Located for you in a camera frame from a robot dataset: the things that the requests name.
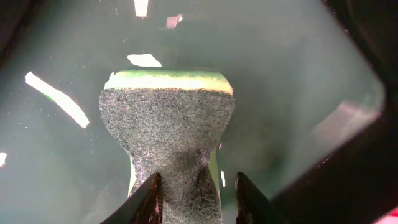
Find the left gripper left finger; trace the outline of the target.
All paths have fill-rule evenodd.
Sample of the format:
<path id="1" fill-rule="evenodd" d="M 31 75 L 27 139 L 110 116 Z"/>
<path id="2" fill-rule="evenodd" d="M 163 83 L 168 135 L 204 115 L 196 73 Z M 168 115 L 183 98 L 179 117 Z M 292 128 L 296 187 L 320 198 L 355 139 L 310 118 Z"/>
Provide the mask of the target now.
<path id="1" fill-rule="evenodd" d="M 153 173 L 101 224 L 161 224 L 162 208 L 162 178 Z"/>

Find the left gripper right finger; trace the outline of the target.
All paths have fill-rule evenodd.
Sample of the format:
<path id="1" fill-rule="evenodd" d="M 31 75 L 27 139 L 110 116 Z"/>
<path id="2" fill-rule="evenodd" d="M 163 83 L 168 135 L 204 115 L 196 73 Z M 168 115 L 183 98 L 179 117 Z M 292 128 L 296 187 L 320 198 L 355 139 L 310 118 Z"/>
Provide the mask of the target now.
<path id="1" fill-rule="evenodd" d="M 242 172 L 235 181 L 237 199 L 236 224 L 289 224 L 288 219 Z"/>

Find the green yellow sponge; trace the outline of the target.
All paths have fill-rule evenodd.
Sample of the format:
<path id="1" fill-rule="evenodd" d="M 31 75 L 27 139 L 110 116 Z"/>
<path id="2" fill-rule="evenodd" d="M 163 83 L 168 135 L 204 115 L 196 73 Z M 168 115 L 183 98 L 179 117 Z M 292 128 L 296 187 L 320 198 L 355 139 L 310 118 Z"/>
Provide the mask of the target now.
<path id="1" fill-rule="evenodd" d="M 158 173 L 164 223 L 220 223 L 220 196 L 209 163 L 234 107 L 233 88 L 220 73 L 111 74 L 99 109 L 107 130 L 130 158 L 129 193 Z"/>

